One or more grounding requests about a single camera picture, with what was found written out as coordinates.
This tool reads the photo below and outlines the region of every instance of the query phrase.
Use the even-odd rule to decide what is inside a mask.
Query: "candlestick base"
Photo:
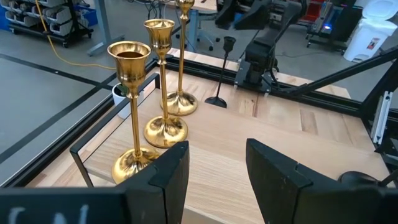
[[[198,108],[198,100],[190,93],[172,92],[167,94],[167,111],[175,116],[192,114]]]
[[[212,96],[209,97],[205,100],[205,103],[211,104],[211,105],[215,105],[215,106],[219,106],[222,108],[226,108],[226,102],[225,100],[221,99],[220,97],[217,96]]]
[[[179,141],[184,141],[188,135],[188,126],[181,118],[164,119],[158,116],[150,120],[144,128],[144,137],[155,147],[169,148]]]
[[[112,178],[116,184],[120,184],[132,175],[148,166],[160,156],[160,152],[150,146],[141,146],[141,156],[136,157],[135,149],[123,153],[113,165]]]

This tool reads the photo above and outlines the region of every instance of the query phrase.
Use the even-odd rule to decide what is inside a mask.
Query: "light wood tabletop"
[[[169,53],[179,56],[176,49]],[[185,58],[217,67],[223,64],[222,59],[191,52],[185,52]],[[235,62],[227,63],[227,69],[238,68]],[[277,78],[293,85],[311,82],[283,73],[278,73]],[[168,91],[176,89],[177,80],[178,72],[167,70]],[[202,102],[215,95],[216,87],[217,82],[211,80],[183,77],[184,90]],[[161,114],[159,90],[150,94],[153,89],[154,85],[145,89],[147,98],[139,106],[140,130],[151,117]],[[349,98],[347,90],[338,86],[326,86],[319,91]],[[388,175],[359,118],[229,85],[222,85],[220,97],[226,100],[227,109],[200,103],[197,112],[183,117],[189,127],[191,156],[187,214],[205,214],[216,223],[263,223],[244,161],[246,138],[256,138],[333,179],[348,170],[378,179]],[[129,147],[131,120],[115,116],[80,150],[95,186],[114,185],[110,167]],[[85,186],[68,151],[29,185],[51,186]]]
[[[160,90],[156,89],[140,105],[140,130],[150,119],[162,114],[160,99]],[[190,143],[185,204],[228,223],[262,221],[246,170],[247,138],[257,139],[332,179],[348,170],[361,171],[378,179],[388,174],[377,153],[305,131],[281,128],[263,119],[203,102],[196,112],[182,119],[188,124]],[[112,182],[111,169],[115,160],[132,147],[131,129],[131,120],[126,119],[85,161],[87,171]]]

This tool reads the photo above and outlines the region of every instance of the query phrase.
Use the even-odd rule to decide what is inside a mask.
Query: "metal shelving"
[[[78,42],[84,35],[91,38],[92,29],[88,21],[78,18],[74,4],[80,0],[39,0],[47,32],[39,16],[35,0],[0,0],[0,5],[7,9],[6,19],[14,34],[27,33],[38,37],[50,36],[52,40],[68,47]]]

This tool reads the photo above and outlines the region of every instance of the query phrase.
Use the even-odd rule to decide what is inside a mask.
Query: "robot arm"
[[[218,27],[224,29],[230,27],[236,12],[246,13],[234,23],[235,29],[264,29],[269,25],[264,36],[255,38],[246,47],[245,62],[241,63],[241,69],[236,77],[239,86],[263,92],[269,89],[262,81],[262,74],[277,65],[275,45],[289,25],[296,23],[306,13],[307,6],[307,0],[300,2],[224,0],[216,18]]]

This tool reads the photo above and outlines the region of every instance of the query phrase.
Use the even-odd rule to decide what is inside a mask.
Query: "gray floor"
[[[142,25],[147,18],[145,6],[125,0],[106,1],[106,5],[111,33],[114,36],[125,34],[126,40],[149,43],[147,31]],[[166,18],[177,21],[175,11],[171,8],[166,9]],[[242,55],[245,47],[256,33],[254,30],[219,30],[212,21],[203,22],[202,27],[213,35],[218,34],[219,37],[231,35],[237,38],[234,50],[230,53],[231,60],[237,60]],[[94,27],[94,30],[95,33],[91,40],[86,39],[69,49],[57,45],[58,53],[71,62],[98,63],[113,67],[114,62],[106,53],[95,57],[87,56],[86,51],[100,41],[98,27]],[[55,68],[97,82],[104,81],[114,73],[114,71],[98,67],[69,65],[54,56],[45,39],[37,39],[28,35],[14,35],[0,30],[0,41],[0,54]],[[306,44],[304,27],[291,26],[287,30],[276,48],[281,72],[317,80],[353,64],[346,61],[338,52],[328,52],[315,44],[308,49]],[[387,39],[382,47],[387,49],[397,44],[398,33],[395,33]],[[175,37],[173,37],[173,46],[176,48],[179,46],[179,40]],[[197,51],[221,58],[224,54],[222,46],[222,41],[216,43],[214,51],[209,52],[206,42],[201,41],[197,43]],[[363,100],[389,66],[390,63],[381,65],[340,81],[336,85],[347,88],[355,100]],[[26,134],[37,129],[54,114],[65,109],[94,87],[4,59],[0,59],[0,68],[0,100],[2,103],[0,155],[10,146],[19,142]],[[109,93],[108,90],[98,91],[0,164],[0,184],[76,123]],[[394,100],[393,106],[398,106],[398,100]]]

